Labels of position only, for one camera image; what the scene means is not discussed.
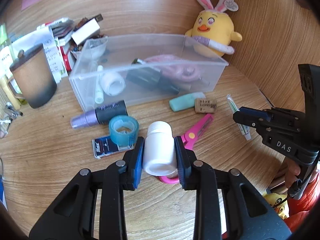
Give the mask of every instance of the yellow plush toy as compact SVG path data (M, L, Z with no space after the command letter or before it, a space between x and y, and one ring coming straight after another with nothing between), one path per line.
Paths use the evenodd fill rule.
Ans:
M283 199L287 197L287 195L279 195L277 193L270 193L263 196L265 200L273 207L274 205L280 203ZM286 219L289 217L289 206L288 202L283 202L280 206L275 208L276 213L282 219Z
M231 41L241 41L242 36L234 31L233 22L224 11L237 11L238 5L234 0L219 0L214 8L210 0L197 1L204 7L204 11L200 12L195 25L185 35L206 45L219 56L233 54L235 50L229 44ZM208 54L205 50L197 51L204 56Z

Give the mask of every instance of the clear plastic box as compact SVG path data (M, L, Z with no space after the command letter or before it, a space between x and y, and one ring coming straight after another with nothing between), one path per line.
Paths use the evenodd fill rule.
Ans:
M132 64L137 58L143 64ZM98 65L103 71L97 72ZM89 111L119 100L130 106L212 91L226 65L228 62L190 37L132 34L87 40L69 79L83 111ZM108 87L115 75L123 78L125 88L113 96L103 93L103 102L97 104L96 82Z

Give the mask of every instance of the small tube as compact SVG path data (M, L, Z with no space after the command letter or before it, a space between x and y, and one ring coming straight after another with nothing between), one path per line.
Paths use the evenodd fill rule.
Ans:
M230 94L227 95L227 101L229 103L229 106L232 110L232 113L234 114L236 111L239 111L239 108L236 106L236 103L233 101L232 97ZM247 141L251 140L251 135L250 135L250 128L246 125L237 123L242 135L246 138Z
M103 71L103 66L99 65L97 67L97 72ZM95 87L95 91L94 91L94 101L101 105L103 103L104 100L104 94L103 94L103 90L100 86L100 75L97 75L96 77L96 87Z

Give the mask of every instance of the green eraser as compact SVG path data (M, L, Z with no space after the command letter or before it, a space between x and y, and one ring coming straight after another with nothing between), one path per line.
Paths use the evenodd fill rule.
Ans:
M202 92L194 92L171 99L169 105L172 111L177 112L184 109L188 109L195 106L196 98L205 98L205 94Z

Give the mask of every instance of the pink scissors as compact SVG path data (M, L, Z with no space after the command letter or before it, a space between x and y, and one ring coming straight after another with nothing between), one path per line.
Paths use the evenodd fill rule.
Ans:
M193 145L205 132L207 127L212 123L214 117L212 114L206 114L199 122L192 126L188 131L181 135L185 149L192 150ZM159 179L166 184L175 184L179 182L179 178L168 178L167 176L160 176Z

